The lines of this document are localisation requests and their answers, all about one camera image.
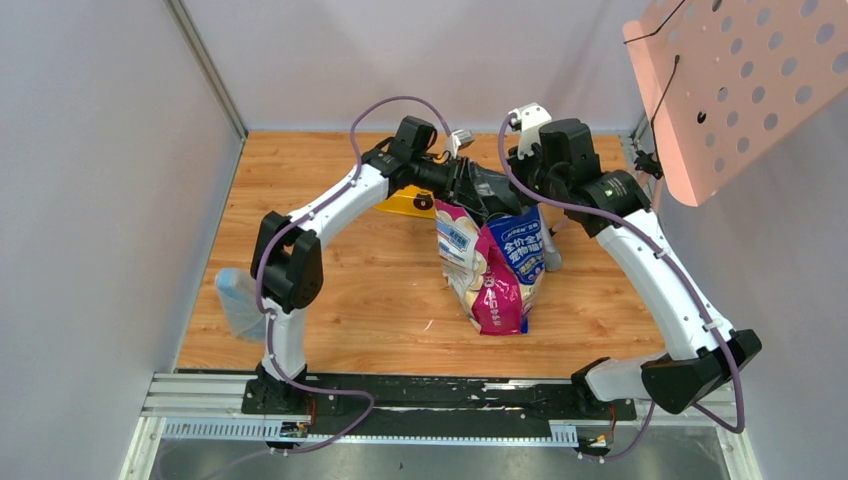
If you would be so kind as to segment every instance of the wooden table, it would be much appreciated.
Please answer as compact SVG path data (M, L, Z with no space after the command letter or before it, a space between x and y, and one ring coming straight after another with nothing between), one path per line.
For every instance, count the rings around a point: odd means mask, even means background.
M385 136L358 138L364 151ZM605 169L624 167L618 137L597 137L595 146ZM479 135L464 153L500 170L496 148L495 135ZM263 346L230 335L215 274L224 267L249 268L261 218L315 199L349 171L352 157L344 133L250 134L179 366L256 366ZM544 212L551 225L562 218L555 209ZM310 370L567 377L602 356L662 350L650 314L606 252L573 223L554 240L565 266L543 280L530 333L485 337L465 318L442 277L434 221L368 211L324 253L324 288L306 327Z

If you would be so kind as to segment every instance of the pink perforated panel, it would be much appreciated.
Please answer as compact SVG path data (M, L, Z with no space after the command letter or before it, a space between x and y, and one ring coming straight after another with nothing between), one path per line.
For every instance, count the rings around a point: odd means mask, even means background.
M652 0L624 37L678 3ZM848 0L688 0L627 46L649 116L680 55L655 129L669 191L696 206L848 90Z

